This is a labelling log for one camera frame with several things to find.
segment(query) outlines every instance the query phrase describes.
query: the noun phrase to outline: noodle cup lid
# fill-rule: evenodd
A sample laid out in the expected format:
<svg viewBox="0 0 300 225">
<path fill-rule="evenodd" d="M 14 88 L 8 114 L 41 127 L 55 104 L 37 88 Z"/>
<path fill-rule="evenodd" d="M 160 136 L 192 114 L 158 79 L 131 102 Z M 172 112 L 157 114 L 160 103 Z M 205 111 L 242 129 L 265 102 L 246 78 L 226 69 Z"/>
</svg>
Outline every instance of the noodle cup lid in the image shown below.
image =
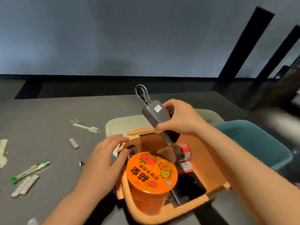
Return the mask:
<svg viewBox="0 0 300 225">
<path fill-rule="evenodd" d="M 134 187 L 143 192 L 163 194 L 175 186 L 178 172 L 168 160 L 142 152 L 128 160 L 126 176 Z"/>
</svg>

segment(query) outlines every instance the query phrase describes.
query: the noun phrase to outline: person's left hand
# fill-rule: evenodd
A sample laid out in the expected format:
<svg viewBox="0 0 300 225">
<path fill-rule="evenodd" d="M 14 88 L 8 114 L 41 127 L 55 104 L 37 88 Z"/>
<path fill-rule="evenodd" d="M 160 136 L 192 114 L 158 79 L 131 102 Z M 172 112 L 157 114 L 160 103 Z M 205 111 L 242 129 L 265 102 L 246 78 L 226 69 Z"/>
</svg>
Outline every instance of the person's left hand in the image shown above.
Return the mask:
<svg viewBox="0 0 300 225">
<path fill-rule="evenodd" d="M 96 201 L 105 197 L 114 187 L 127 158 L 127 150 L 122 150 L 111 165 L 113 150 L 118 144 L 128 140 L 123 134 L 118 134 L 101 141 L 87 160 L 74 190 L 91 194 Z"/>
</svg>

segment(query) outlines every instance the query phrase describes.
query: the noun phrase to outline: cartoon tomato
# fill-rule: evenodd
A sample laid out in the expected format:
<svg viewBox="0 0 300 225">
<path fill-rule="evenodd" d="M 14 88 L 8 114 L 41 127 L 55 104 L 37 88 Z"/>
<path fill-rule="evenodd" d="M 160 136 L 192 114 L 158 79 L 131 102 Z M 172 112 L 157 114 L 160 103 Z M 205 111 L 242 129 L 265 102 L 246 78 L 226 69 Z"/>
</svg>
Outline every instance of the cartoon tomato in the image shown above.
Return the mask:
<svg viewBox="0 0 300 225">
<path fill-rule="evenodd" d="M 161 162 L 159 165 L 160 174 L 163 178 L 169 178 L 174 169 L 173 165 L 168 162 Z"/>
<path fill-rule="evenodd" d="M 149 152 L 142 154 L 140 160 L 141 160 L 140 163 L 144 163 L 144 164 L 146 164 L 146 163 L 148 163 L 148 164 L 156 163 L 155 156 L 151 155 Z"/>
<path fill-rule="evenodd" d="M 148 181 L 147 185 L 150 186 L 151 188 L 157 187 L 157 183 L 155 181 Z"/>
</svg>

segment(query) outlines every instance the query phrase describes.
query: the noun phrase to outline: person's right hand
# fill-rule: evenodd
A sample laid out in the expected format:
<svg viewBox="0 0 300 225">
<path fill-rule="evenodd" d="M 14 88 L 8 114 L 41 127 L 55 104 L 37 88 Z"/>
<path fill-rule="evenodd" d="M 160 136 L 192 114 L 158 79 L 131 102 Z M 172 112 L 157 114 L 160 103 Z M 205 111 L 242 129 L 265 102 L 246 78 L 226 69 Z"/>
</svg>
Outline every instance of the person's right hand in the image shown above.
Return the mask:
<svg viewBox="0 0 300 225">
<path fill-rule="evenodd" d="M 190 104 L 181 100 L 171 99 L 163 105 L 169 113 L 174 110 L 174 114 L 170 121 L 160 123 L 156 126 L 156 133 L 161 133 L 165 130 L 173 130 L 180 134 L 191 135 L 196 132 L 199 124 L 206 123 Z"/>
</svg>

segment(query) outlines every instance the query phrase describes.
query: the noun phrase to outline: teal plastic bin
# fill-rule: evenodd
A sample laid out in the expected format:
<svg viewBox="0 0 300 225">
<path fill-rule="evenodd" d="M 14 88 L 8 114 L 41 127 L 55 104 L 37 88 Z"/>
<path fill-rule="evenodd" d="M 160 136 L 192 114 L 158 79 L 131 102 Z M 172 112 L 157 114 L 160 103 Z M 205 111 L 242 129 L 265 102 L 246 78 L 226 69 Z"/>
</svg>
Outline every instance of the teal plastic bin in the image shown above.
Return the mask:
<svg viewBox="0 0 300 225">
<path fill-rule="evenodd" d="M 293 159 L 287 147 L 249 121 L 228 121 L 215 127 L 273 170 Z"/>
</svg>

